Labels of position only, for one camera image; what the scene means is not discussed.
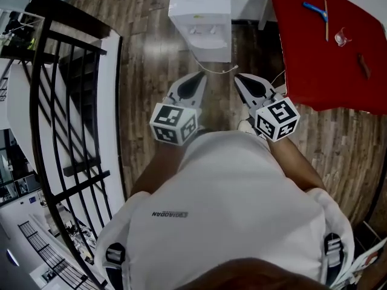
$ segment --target table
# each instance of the table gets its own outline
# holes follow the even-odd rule
[[[327,0],[329,42],[321,16],[324,0],[272,0],[285,62],[288,96],[317,111],[345,107],[387,114],[387,40],[381,23],[347,0]],[[334,35],[346,27],[353,41],[339,47]],[[371,69],[367,79],[357,61]]]

